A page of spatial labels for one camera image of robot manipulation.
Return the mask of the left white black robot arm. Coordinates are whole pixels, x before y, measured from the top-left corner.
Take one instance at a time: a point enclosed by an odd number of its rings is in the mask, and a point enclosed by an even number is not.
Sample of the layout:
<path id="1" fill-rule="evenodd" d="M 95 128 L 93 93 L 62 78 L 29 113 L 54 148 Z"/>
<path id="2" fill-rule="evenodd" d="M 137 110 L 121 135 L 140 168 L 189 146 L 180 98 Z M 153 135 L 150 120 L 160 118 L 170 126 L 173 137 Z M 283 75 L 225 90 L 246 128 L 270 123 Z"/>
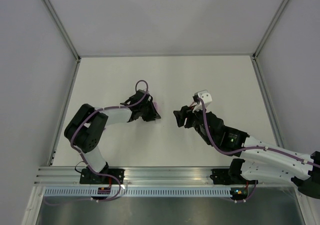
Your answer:
<path id="1" fill-rule="evenodd" d="M 97 184 L 104 184 L 109 178 L 109 165 L 98 146 L 106 127 L 130 123 L 139 118 L 144 122 L 161 118 L 153 97 L 141 89 L 119 106 L 95 108 L 83 104 L 65 128 L 64 137 L 70 142 L 71 148 L 80 154 Z"/>

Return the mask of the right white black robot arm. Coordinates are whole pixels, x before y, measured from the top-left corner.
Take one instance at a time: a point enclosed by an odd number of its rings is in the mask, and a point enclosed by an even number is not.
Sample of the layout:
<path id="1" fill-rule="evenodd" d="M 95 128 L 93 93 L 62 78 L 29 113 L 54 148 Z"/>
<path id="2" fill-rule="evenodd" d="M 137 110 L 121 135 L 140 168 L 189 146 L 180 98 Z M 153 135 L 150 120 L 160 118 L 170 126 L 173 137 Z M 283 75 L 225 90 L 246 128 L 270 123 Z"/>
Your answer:
<path id="1" fill-rule="evenodd" d="M 242 183 L 288 183 L 305 196 L 320 197 L 320 153 L 290 151 L 262 142 L 247 132 L 226 126 L 212 112 L 183 106 L 173 111 L 178 127 L 194 128 L 205 143 L 233 157 L 228 179 Z"/>

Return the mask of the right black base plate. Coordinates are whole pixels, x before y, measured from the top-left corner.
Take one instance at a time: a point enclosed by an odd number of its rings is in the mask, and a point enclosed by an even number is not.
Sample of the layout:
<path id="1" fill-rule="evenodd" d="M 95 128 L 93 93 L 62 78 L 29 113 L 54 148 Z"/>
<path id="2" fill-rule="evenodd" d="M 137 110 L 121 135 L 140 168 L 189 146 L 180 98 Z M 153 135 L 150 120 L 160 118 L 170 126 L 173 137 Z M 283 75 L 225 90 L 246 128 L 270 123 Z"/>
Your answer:
<path id="1" fill-rule="evenodd" d="M 213 168 L 209 176 L 214 185 L 246 185 L 243 179 L 232 179 L 229 175 L 228 168 Z"/>

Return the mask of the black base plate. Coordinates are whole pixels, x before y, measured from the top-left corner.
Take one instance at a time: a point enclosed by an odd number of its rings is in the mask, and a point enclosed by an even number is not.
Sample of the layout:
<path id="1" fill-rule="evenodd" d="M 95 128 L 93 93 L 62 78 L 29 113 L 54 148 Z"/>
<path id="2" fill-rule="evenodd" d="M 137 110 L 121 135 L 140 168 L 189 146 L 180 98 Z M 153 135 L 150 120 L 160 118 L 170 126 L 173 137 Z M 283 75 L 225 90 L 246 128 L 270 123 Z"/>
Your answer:
<path id="1" fill-rule="evenodd" d="M 79 183 L 82 185 L 118 185 L 117 178 L 120 184 L 123 184 L 125 178 L 125 170 L 121 168 L 109 168 L 107 171 L 108 176 L 101 176 L 94 174 L 88 168 L 81 170 Z"/>
<path id="2" fill-rule="evenodd" d="M 229 175 L 228 168 L 213 168 L 209 176 L 214 185 L 246 185 L 243 179 L 232 179 Z"/>

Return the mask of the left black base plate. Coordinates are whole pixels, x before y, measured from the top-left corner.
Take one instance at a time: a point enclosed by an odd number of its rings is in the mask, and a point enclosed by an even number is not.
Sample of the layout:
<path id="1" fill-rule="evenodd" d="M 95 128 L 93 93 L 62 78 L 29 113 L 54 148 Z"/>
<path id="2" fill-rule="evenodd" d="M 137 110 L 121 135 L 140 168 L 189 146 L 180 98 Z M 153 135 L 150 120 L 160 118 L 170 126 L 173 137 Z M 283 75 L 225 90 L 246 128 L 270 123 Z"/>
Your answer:
<path id="1" fill-rule="evenodd" d="M 125 170 L 121 168 L 109 168 L 107 171 L 108 176 L 101 176 L 94 174 L 88 168 L 81 170 L 79 183 L 82 185 L 118 185 L 117 178 L 120 184 L 123 184 L 125 178 Z"/>

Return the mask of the aluminium mounting rail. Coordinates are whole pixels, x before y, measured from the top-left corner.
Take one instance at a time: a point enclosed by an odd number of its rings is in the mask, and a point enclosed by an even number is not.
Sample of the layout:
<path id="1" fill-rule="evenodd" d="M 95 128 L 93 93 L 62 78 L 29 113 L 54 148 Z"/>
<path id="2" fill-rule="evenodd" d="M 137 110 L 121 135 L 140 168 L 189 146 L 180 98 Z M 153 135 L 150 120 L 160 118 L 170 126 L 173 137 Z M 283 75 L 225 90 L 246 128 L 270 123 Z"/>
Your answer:
<path id="1" fill-rule="evenodd" d="M 213 185 L 211 166 L 200 167 L 123 167 L 117 177 L 132 187 L 207 187 Z M 38 168 L 33 184 L 39 186 L 76 186 L 81 174 L 71 166 Z"/>

